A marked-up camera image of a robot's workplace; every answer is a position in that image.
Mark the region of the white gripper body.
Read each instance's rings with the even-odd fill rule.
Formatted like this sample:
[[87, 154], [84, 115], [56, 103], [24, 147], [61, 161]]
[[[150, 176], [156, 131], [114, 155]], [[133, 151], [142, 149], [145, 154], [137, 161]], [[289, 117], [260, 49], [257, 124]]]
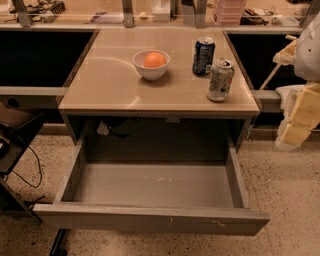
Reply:
[[297, 93], [289, 120], [309, 128], [316, 128], [320, 124], [320, 83], [308, 82]]

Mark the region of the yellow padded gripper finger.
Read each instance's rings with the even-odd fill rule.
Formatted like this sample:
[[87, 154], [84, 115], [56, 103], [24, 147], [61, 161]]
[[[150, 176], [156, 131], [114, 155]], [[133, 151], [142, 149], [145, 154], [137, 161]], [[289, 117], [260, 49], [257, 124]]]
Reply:
[[281, 65], [293, 65], [295, 63], [297, 41], [293, 40], [285, 48], [276, 53], [273, 62]]
[[311, 130], [308, 127], [296, 126], [294, 123], [282, 121], [277, 131], [275, 145], [282, 151], [295, 150], [310, 134]]

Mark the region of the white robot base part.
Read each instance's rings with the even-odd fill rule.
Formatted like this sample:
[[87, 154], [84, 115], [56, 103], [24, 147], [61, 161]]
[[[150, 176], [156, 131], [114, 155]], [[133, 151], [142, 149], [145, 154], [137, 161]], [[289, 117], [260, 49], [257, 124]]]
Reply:
[[292, 92], [299, 92], [303, 89], [304, 85], [287, 85], [281, 86], [276, 89], [276, 92], [279, 94], [281, 102], [280, 102], [280, 109], [284, 110], [286, 106], [286, 101], [289, 97], [289, 94]]

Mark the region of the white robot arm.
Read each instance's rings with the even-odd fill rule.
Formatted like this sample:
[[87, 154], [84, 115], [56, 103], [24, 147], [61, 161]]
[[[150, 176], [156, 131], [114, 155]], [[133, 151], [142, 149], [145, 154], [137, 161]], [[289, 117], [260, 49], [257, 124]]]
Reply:
[[289, 90], [277, 131], [276, 147], [291, 151], [300, 147], [320, 123], [320, 14], [297, 39], [276, 53], [273, 61], [293, 65], [295, 75], [306, 81], [302, 89]]

